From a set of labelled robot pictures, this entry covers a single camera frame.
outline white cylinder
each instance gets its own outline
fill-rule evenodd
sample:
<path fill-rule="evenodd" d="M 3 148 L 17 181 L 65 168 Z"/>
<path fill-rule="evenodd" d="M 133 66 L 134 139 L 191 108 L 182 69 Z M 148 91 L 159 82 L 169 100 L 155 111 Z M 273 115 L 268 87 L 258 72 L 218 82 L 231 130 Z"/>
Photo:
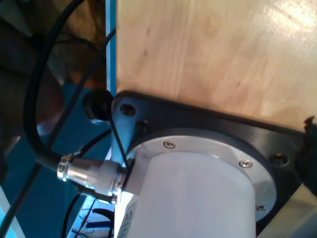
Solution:
<path fill-rule="evenodd" d="M 119 238 L 254 238 L 255 192 L 246 175 L 221 159 L 165 153 L 151 159 L 126 218 Z"/>

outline bolt head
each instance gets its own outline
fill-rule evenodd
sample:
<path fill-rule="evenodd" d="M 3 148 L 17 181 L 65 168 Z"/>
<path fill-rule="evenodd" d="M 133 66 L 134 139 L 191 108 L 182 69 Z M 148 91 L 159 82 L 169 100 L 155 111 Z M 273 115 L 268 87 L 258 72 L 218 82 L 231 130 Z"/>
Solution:
<path fill-rule="evenodd" d="M 175 148 L 175 144 L 171 141 L 164 141 L 163 145 L 167 148 L 167 149 L 174 149 Z"/>
<path fill-rule="evenodd" d="M 259 205 L 259 206 L 256 206 L 256 209 L 257 209 L 258 211 L 264 212 L 264 211 L 267 210 L 267 207 L 265 207 L 265 206 L 263 206 L 263 205 Z"/>
<path fill-rule="evenodd" d="M 249 160 L 242 160 L 240 161 L 239 165 L 243 168 L 250 168 L 252 167 L 252 162 Z"/>

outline silver cable connector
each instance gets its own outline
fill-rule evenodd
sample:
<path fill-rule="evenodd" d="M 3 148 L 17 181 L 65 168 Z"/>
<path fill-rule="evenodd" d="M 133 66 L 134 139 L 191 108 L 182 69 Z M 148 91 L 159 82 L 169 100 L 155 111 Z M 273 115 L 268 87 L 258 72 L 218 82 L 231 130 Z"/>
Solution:
<path fill-rule="evenodd" d="M 60 180 L 71 180 L 83 185 L 96 193 L 106 196 L 117 196 L 125 179 L 125 172 L 117 162 L 105 160 L 89 160 L 63 156 L 58 168 Z"/>

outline wooden board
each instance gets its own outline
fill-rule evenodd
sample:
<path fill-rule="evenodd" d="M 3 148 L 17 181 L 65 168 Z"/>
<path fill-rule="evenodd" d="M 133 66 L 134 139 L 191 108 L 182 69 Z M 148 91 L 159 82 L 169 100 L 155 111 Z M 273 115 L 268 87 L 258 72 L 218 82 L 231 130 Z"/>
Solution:
<path fill-rule="evenodd" d="M 317 110 L 317 0 L 118 0 L 117 91 L 303 129 Z M 260 235 L 317 237 L 301 186 Z"/>

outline metal bracket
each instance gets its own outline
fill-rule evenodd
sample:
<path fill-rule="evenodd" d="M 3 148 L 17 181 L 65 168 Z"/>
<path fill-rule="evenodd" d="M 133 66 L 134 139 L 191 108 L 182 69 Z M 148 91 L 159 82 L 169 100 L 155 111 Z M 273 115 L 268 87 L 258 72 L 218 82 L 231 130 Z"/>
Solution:
<path fill-rule="evenodd" d="M 304 133 L 281 126 L 193 107 L 161 98 L 124 91 L 112 104 L 112 118 L 126 152 L 168 129 L 198 128 L 232 137 L 260 153 L 272 172 L 277 199 L 270 213 L 257 222 L 257 234 L 271 221 L 301 184 L 296 177 L 295 155 Z M 112 159 L 122 163 L 115 138 Z M 286 163 L 270 163 L 283 158 Z"/>

